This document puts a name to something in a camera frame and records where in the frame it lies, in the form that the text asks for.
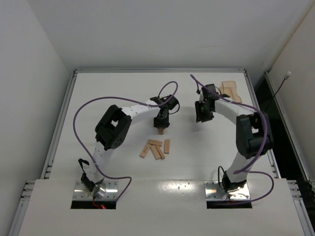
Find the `amber transparent plastic box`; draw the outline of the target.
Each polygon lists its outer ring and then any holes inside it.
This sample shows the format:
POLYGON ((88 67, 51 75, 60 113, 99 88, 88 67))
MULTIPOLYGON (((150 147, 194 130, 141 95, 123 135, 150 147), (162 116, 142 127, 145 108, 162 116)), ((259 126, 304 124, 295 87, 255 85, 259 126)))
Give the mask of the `amber transparent plastic box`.
POLYGON ((231 97, 235 102, 242 103, 242 99, 237 93, 237 85, 235 81, 223 81, 220 90, 223 94, 231 97))

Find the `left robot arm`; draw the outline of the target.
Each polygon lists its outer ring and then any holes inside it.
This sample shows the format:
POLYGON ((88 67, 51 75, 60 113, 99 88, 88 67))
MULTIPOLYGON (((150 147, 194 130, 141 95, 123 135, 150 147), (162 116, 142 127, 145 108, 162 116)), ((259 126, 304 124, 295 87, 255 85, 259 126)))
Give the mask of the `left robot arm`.
POLYGON ((118 100, 125 100, 135 103, 135 106, 120 108, 117 105, 111 105, 105 114, 102 116, 100 121, 95 127, 95 151, 91 154, 83 142, 80 140, 76 130, 76 119, 79 112, 87 105, 94 101, 106 99, 106 97, 100 97, 92 99, 83 104, 75 113, 72 127, 74 135, 91 158, 96 172, 99 173, 102 178, 99 181, 91 180, 88 178, 86 172, 83 172, 81 181, 89 192, 93 192, 99 187, 99 183, 103 182, 105 178, 111 180, 128 179, 129 182, 123 189, 124 193, 129 185, 131 184, 131 177, 110 177, 106 175, 102 170, 101 166, 110 159, 113 151, 117 149, 125 141, 129 128, 138 122, 145 121, 152 118, 154 121, 154 128, 166 129, 169 127, 169 115, 170 111, 176 106, 180 107, 178 99, 172 95, 166 97, 152 97, 146 102, 138 102, 132 99, 116 97, 118 100))

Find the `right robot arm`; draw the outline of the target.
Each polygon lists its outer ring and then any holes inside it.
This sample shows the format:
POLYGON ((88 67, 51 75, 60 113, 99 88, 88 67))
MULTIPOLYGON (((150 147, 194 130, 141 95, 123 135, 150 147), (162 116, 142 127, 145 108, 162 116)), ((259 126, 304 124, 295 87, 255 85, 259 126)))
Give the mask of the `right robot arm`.
POLYGON ((196 121, 207 122, 218 113, 236 126, 237 154, 231 166, 223 172, 221 188, 225 192, 241 188, 247 182, 252 165, 273 148, 274 139, 268 115, 234 102, 228 95, 219 95, 216 86, 209 84, 197 90, 196 121))

